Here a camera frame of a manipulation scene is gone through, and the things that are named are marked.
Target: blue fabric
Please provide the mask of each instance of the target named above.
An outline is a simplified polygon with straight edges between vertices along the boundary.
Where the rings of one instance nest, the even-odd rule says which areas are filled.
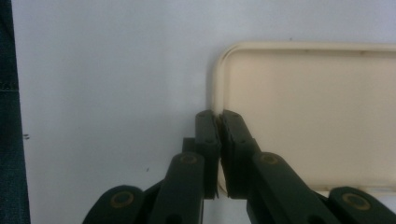
[[[0,223],[30,223],[10,0],[0,0]]]

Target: plastic tray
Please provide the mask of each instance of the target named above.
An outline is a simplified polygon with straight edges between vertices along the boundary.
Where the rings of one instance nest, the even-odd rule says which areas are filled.
[[[219,58],[213,109],[315,190],[396,190],[396,46],[248,42]]]

